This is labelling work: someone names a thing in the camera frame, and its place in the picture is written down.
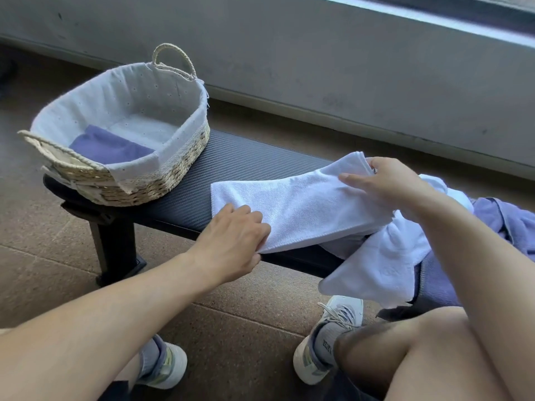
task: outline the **hand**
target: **hand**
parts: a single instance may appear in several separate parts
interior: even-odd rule
[[[405,218],[414,220],[415,205],[439,194],[398,159],[377,157],[368,159],[368,163],[376,170],[375,175],[342,173],[339,180],[364,190],[391,209],[400,209]]]
[[[271,227],[262,223],[262,213],[244,205],[225,205],[186,252],[211,288],[236,280],[252,271],[260,261],[256,251],[264,244]]]

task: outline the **gray sock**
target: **gray sock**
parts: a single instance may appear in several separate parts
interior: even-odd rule
[[[347,331],[347,328],[335,322],[328,322],[320,328],[314,341],[314,352],[318,359],[325,364],[336,366],[336,361],[334,360],[334,343],[341,334]]]
[[[151,339],[149,342],[145,343],[143,348],[139,351],[139,356],[141,359],[141,368],[139,376],[143,377],[154,369],[158,358],[160,357],[160,349],[154,339]]]

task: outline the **sneaker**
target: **sneaker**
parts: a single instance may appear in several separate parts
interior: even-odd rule
[[[332,296],[327,304],[318,303],[323,308],[322,318],[312,328],[294,352],[294,369],[306,384],[318,384],[333,366],[323,363],[314,352],[314,341],[319,330],[327,323],[334,322],[351,330],[362,324],[364,302],[359,298]]]
[[[164,342],[158,335],[154,341],[160,348],[160,357],[148,376],[137,380],[136,384],[167,390],[177,385],[186,371],[188,358],[184,350],[172,343]]]

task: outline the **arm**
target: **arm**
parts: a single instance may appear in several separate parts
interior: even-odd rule
[[[225,206],[195,245],[0,336],[1,399],[95,400],[164,324],[198,296],[249,273],[269,234],[259,212]]]
[[[472,328],[516,400],[535,382],[535,264],[455,200],[395,159],[370,160],[377,174],[341,175],[418,222]]]

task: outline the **wall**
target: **wall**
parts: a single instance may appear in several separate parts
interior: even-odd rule
[[[0,38],[120,63],[171,42],[215,90],[535,166],[535,49],[518,43],[327,0],[0,0]]]

